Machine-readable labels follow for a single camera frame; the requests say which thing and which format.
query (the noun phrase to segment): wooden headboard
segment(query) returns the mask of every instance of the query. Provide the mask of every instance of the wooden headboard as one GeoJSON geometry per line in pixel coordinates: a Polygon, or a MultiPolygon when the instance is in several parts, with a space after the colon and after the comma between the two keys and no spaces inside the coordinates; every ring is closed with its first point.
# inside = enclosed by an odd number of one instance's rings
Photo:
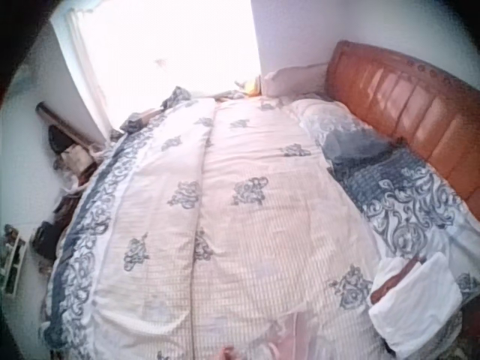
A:
{"type": "Polygon", "coordinates": [[[480,219],[480,91],[417,58],[349,41],[337,44],[326,88],[381,133],[403,137],[480,219]]]}

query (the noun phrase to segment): folded white cloth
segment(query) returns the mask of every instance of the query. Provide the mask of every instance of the folded white cloth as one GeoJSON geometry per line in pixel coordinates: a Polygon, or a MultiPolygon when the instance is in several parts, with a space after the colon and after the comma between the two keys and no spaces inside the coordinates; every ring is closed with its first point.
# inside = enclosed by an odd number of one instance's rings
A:
{"type": "MultiPolygon", "coordinates": [[[[384,259],[372,292],[407,264],[405,259],[384,259]]],[[[405,359],[422,348],[461,306],[461,292],[447,259],[435,253],[412,271],[368,311],[373,326],[397,354],[405,359]]]]}

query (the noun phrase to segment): bed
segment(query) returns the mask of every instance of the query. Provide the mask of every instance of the bed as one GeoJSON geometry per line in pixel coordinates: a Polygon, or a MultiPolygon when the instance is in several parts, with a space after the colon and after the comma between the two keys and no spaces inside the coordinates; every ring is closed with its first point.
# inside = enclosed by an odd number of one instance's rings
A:
{"type": "MultiPolygon", "coordinates": [[[[120,139],[55,262],[40,330],[48,346],[72,359],[213,359],[227,346],[272,359],[272,339],[293,329],[322,359],[391,359],[367,301],[388,249],[308,124],[361,119],[402,137],[448,181],[449,199],[458,195],[456,218],[472,227],[462,254],[475,264],[479,93],[422,61],[349,42],[337,45],[327,90],[341,103],[181,94],[120,139]]],[[[456,261],[452,249],[443,250],[456,261]]],[[[467,270],[457,274],[466,300],[480,292],[480,269],[467,270]]],[[[447,347],[459,324],[454,316],[431,346],[447,347]]]]}

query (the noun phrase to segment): bright window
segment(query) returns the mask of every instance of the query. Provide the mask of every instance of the bright window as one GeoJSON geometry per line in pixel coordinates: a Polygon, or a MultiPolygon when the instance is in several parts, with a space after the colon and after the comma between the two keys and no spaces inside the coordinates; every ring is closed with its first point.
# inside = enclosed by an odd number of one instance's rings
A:
{"type": "Polygon", "coordinates": [[[260,73],[249,0],[104,0],[70,22],[114,128],[159,107],[174,86],[211,95],[260,73]]]}

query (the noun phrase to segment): floral print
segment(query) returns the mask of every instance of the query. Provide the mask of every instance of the floral print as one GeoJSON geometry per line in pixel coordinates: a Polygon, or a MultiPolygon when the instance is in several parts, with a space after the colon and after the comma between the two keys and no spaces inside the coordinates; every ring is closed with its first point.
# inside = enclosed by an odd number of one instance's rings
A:
{"type": "Polygon", "coordinates": [[[205,231],[203,228],[200,228],[196,231],[195,234],[195,251],[193,254],[193,258],[195,261],[197,260],[210,260],[213,255],[212,249],[207,244],[205,240],[205,231]]]}
{"type": "Polygon", "coordinates": [[[464,273],[457,277],[457,284],[464,304],[480,292],[480,281],[470,274],[464,273]]]}
{"type": "Polygon", "coordinates": [[[233,195],[233,205],[240,203],[257,203],[263,204],[265,194],[263,188],[267,186],[269,180],[263,176],[261,178],[249,178],[246,181],[239,182],[235,185],[235,195],[233,195]]]}
{"type": "Polygon", "coordinates": [[[351,265],[340,281],[332,281],[329,286],[335,289],[335,295],[341,296],[340,307],[352,310],[366,303],[372,281],[365,280],[360,268],[351,265]]]}
{"type": "Polygon", "coordinates": [[[207,128],[211,128],[213,126],[213,120],[211,118],[199,118],[197,121],[195,121],[195,124],[201,124],[207,128]]]}
{"type": "Polygon", "coordinates": [[[167,202],[170,206],[181,204],[183,209],[193,209],[200,200],[200,185],[198,181],[180,181],[178,189],[167,202]]]}
{"type": "Polygon", "coordinates": [[[232,123],[230,123],[230,127],[232,129],[235,129],[235,128],[246,128],[247,127],[247,123],[249,122],[250,120],[248,118],[242,118],[240,120],[237,120],[237,121],[234,121],[232,123]]]}
{"type": "Polygon", "coordinates": [[[163,356],[163,355],[162,355],[162,352],[159,351],[159,352],[157,353],[157,360],[170,360],[170,357],[169,357],[169,356],[163,356]]]}
{"type": "Polygon", "coordinates": [[[293,144],[293,145],[288,145],[285,148],[280,149],[283,152],[283,156],[310,156],[311,152],[308,150],[304,150],[301,145],[299,144],[293,144]]]}
{"type": "Polygon", "coordinates": [[[123,258],[123,269],[125,269],[126,272],[131,272],[136,264],[143,264],[145,260],[149,259],[145,245],[146,238],[147,234],[142,236],[140,240],[137,238],[132,238],[130,240],[128,244],[128,251],[125,253],[123,258]]]}
{"type": "Polygon", "coordinates": [[[179,146],[180,144],[182,144],[182,141],[180,140],[180,136],[176,136],[176,137],[173,137],[172,139],[168,139],[162,145],[162,152],[164,152],[168,148],[171,148],[172,146],[179,146]]]}

